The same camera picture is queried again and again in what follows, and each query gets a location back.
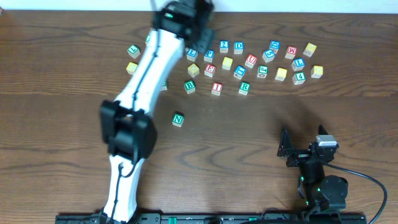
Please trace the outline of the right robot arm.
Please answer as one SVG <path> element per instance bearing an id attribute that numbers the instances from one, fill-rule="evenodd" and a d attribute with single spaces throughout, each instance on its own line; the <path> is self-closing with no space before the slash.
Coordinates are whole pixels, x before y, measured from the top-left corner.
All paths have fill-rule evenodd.
<path id="1" fill-rule="evenodd" d="M 337 215 L 346 207 L 348 181 L 336 175 L 325 175 L 323 168 L 334 159 L 338 148 L 335 138 L 322 125 L 307 149 L 294 148 L 287 129 L 282 128 L 277 157 L 286 158 L 287 167 L 300 170 L 299 192 L 308 206 L 301 217 L 307 222 L 316 215 Z"/>

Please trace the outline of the red E block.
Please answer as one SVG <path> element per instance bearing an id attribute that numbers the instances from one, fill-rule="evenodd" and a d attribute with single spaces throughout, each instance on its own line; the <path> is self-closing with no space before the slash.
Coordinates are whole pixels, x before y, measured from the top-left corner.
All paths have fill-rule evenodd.
<path id="1" fill-rule="evenodd" d="M 216 71 L 216 67 L 212 64 L 207 64 L 204 69 L 205 76 L 213 77 Z"/>

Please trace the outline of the green R block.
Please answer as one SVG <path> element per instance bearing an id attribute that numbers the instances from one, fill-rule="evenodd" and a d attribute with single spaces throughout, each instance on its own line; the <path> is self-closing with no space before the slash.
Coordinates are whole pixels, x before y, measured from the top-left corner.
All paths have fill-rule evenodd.
<path id="1" fill-rule="evenodd" d="M 241 95 L 247 95 L 250 91 L 251 88 L 251 84 L 248 82 L 241 82 L 240 86 L 239 86 L 239 91 L 238 93 Z"/>

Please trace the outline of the green N block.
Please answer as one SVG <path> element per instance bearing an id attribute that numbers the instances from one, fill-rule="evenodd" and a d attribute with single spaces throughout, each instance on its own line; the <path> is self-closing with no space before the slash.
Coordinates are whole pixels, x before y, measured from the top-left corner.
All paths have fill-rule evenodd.
<path id="1" fill-rule="evenodd" d="M 181 128 L 183 125 L 183 122 L 184 122 L 184 115 L 181 113 L 175 113 L 173 116 L 172 124 L 174 126 Z"/>

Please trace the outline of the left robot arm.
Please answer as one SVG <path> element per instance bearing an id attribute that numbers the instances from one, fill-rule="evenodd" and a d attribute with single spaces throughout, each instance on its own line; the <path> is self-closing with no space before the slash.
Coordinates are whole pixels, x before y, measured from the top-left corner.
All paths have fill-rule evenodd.
<path id="1" fill-rule="evenodd" d="M 102 137 L 111 163 L 102 223 L 128 223 L 135 217 L 141 169 L 157 140 L 152 117 L 160 88 L 187 47 L 201 53 L 209 49 L 214 38 L 206 26 L 210 17 L 210 10 L 156 12 L 150 42 L 134 75 L 114 101 L 102 102 Z"/>

